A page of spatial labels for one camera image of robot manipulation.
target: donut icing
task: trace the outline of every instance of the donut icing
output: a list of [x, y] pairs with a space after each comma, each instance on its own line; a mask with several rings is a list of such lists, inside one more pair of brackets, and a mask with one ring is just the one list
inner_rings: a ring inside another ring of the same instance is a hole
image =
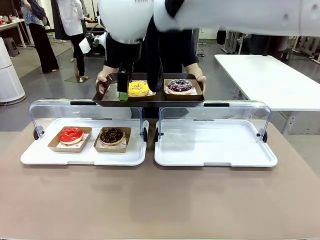
[[107, 128], [100, 134], [100, 140], [107, 145], [115, 145], [121, 142], [124, 132], [116, 127]]
[[186, 79], [175, 79], [171, 80], [168, 83], [168, 88], [173, 92], [186, 92], [193, 88], [193, 85], [190, 81]]
[[84, 131], [77, 127], [69, 127], [59, 135], [60, 142], [64, 144], [75, 144], [81, 141]]
[[128, 95], [130, 97], [143, 97], [149, 94], [149, 86], [145, 81], [132, 81], [129, 83]]

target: woman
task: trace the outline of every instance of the woman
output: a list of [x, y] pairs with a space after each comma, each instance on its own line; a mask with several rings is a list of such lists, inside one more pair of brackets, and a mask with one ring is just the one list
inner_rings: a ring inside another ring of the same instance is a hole
[[85, 38], [81, 20], [84, 19], [80, 0], [56, 0], [64, 32], [73, 45], [74, 74], [78, 78], [85, 76], [85, 55], [79, 44]]
[[[105, 83], [109, 74], [118, 72], [121, 64], [119, 57], [120, 43], [118, 45], [110, 35], [106, 37], [106, 60], [102, 71], [97, 76], [96, 84], [98, 82]], [[185, 72], [193, 74], [198, 82], [202, 82], [203, 92], [205, 92], [207, 78], [198, 65], [199, 59], [195, 53], [192, 30], [161, 33], [159, 36], [159, 55], [164, 73], [180, 74], [183, 72], [184, 66]], [[146, 42], [143, 42], [141, 58], [134, 64], [133, 71], [145, 73], [148, 70], [147, 65], [147, 47]], [[101, 84], [99, 91], [103, 93], [104, 90], [105, 87]], [[180, 118], [187, 113], [186, 109], [181, 109], [172, 113], [172, 116]], [[159, 109], [157, 107], [144, 108], [143, 115], [147, 119], [157, 119], [159, 117]]]
[[59, 69], [59, 65], [42, 19], [40, 20], [36, 16], [28, 0], [21, 0], [20, 3], [23, 18], [26, 25], [29, 26], [35, 49], [40, 58], [42, 72], [44, 74], [56, 72]]

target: red glazed donut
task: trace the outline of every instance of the red glazed donut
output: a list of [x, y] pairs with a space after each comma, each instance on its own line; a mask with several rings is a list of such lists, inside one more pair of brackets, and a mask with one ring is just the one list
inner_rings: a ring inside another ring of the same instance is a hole
[[60, 133], [59, 140], [63, 144], [76, 144], [82, 140], [84, 131], [77, 127], [70, 127]]

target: bakery display case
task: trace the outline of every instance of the bakery display case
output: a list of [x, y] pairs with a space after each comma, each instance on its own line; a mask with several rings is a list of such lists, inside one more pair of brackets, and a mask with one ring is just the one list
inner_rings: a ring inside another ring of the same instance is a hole
[[[29, 113], [34, 124], [34, 142], [21, 156], [26, 165], [136, 166], [145, 159], [149, 123], [142, 118], [140, 107], [102, 107], [89, 99], [41, 99], [31, 104]], [[59, 147], [57, 135], [66, 127], [87, 133], [80, 152], [53, 150]], [[125, 151], [97, 149], [98, 136], [105, 128], [126, 131]]]
[[258, 101], [206, 101], [164, 107], [156, 124], [155, 161], [162, 166], [274, 167], [267, 144], [271, 110]]

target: yellow donut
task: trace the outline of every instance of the yellow donut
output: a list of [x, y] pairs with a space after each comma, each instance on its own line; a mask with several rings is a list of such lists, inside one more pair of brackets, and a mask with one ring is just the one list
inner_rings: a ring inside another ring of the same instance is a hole
[[145, 81], [132, 81], [129, 83], [129, 97], [144, 97], [149, 94], [149, 87]]

